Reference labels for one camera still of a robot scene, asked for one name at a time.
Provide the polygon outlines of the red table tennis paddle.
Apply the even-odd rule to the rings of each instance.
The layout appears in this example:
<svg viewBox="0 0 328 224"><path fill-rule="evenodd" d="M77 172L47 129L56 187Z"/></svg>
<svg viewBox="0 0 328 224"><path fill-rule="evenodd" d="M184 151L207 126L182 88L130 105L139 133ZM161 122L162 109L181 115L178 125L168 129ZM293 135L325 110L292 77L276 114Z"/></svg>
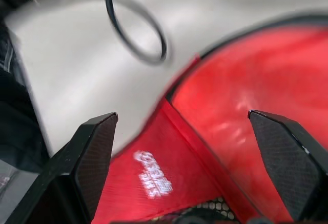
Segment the red table tennis paddle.
<svg viewBox="0 0 328 224"><path fill-rule="evenodd" d="M297 121L328 150L328 26L268 28L218 48L178 86L172 105L262 214L291 220L248 112Z"/></svg>

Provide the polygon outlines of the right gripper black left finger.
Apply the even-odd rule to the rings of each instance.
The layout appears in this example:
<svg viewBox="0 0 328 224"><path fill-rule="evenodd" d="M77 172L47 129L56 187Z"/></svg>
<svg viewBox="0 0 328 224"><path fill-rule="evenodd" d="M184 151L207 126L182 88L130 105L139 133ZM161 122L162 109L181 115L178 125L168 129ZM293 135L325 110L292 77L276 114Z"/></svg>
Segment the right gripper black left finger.
<svg viewBox="0 0 328 224"><path fill-rule="evenodd" d="M2 179L0 224L91 224L111 160L118 122L108 113L81 124L41 174Z"/></svg>

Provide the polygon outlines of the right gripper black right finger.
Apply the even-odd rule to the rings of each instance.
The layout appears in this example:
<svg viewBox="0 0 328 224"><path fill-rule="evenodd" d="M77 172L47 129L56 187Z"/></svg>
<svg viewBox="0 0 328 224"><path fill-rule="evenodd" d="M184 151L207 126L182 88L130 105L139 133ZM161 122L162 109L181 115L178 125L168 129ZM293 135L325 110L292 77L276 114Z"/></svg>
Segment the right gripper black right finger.
<svg viewBox="0 0 328 224"><path fill-rule="evenodd" d="M248 113L262 161L294 221L328 221L328 151L298 122Z"/></svg>

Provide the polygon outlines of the black mesh pouch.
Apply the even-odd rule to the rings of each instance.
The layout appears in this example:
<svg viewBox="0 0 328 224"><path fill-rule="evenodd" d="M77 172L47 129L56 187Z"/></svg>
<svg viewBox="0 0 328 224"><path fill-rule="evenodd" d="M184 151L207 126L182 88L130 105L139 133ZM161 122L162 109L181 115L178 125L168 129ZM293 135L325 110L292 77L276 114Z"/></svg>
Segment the black mesh pouch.
<svg viewBox="0 0 328 224"><path fill-rule="evenodd" d="M92 224L219 221L272 224L251 202L209 145L173 107L174 92L201 60L220 47L268 28L328 26L328 13L304 14L232 36L195 57L161 98L142 131L110 162ZM328 221L314 221L328 224Z"/></svg>

